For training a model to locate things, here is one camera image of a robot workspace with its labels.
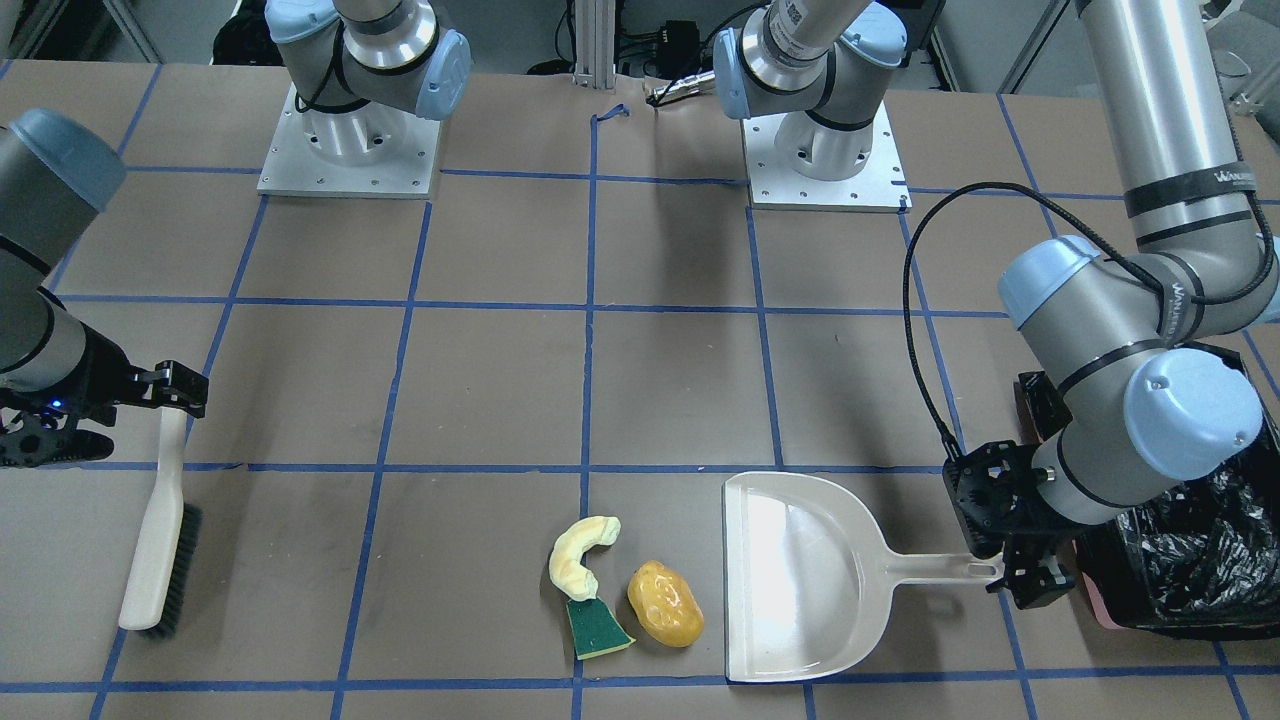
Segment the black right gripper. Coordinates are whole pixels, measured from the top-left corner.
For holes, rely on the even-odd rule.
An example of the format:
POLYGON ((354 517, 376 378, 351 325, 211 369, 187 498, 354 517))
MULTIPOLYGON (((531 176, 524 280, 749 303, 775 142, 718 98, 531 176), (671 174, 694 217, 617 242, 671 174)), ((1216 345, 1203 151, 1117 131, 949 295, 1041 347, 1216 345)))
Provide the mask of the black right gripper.
POLYGON ((114 442, 79 428, 20 427, 20 414, 55 421, 88 418, 116 423, 116 407, 170 407, 202 419, 209 378, 175 361, 152 370, 133 366, 123 351, 96 331, 52 331, 41 347, 32 333, 3 332, 1 465, 38 468, 109 457, 114 442))

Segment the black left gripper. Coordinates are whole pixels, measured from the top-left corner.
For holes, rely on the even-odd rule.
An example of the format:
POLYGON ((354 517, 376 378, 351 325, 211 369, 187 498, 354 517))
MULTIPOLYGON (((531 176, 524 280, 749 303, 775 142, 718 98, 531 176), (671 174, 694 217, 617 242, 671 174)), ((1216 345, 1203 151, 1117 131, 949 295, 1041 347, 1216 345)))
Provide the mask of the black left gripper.
POLYGON ((966 548, 995 574, 986 591, 1005 591, 1019 610, 1046 607, 1076 587, 1060 562, 1061 543, 1082 525, 1051 509, 1039 487, 1055 478, 1033 460, 1038 445, 1005 439, 963 454, 955 439, 943 448, 943 483, 966 548))

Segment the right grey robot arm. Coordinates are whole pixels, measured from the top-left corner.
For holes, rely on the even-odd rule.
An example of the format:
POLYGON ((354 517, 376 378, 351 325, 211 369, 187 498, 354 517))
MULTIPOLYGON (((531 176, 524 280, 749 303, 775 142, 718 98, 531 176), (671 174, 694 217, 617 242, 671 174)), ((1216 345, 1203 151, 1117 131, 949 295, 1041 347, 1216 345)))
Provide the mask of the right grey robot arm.
MULTIPOLYGON (((474 69, 468 38, 429 1, 266 1, 264 23, 317 155, 358 165, 444 120, 474 69)), ((134 365, 45 284, 125 179, 119 154, 79 122, 33 108, 3 127, 3 465, 96 461, 120 406, 202 418, 209 379, 174 361, 134 365)))

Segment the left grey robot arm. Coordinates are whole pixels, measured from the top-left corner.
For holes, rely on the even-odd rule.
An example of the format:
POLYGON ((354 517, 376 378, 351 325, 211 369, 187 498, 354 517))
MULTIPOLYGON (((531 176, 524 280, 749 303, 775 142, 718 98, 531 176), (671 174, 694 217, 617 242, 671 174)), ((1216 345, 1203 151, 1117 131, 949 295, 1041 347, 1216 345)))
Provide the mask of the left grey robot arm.
POLYGON ((1070 234, 998 279, 1014 328, 1070 414, 1039 445, 969 454, 932 401, 943 482, 978 559, 1000 556, 1019 609, 1075 584, 1059 546, 1247 448, 1252 383, 1196 347, 1277 316, 1277 247, 1257 199, 1194 1, 1079 1, 1137 251, 1119 252, 1043 193, 1070 234))

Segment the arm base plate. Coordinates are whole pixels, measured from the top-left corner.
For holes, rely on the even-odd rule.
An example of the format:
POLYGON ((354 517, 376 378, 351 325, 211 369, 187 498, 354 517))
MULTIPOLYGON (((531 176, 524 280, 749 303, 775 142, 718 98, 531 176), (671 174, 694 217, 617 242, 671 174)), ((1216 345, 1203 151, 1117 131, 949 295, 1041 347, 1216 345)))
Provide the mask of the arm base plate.
POLYGON ((369 104, 298 111, 289 87, 260 172, 266 196, 429 200, 442 123, 369 104))
POLYGON ((913 206, 887 106, 851 132, 794 111, 740 122, 751 205, 778 211, 899 213, 913 206))

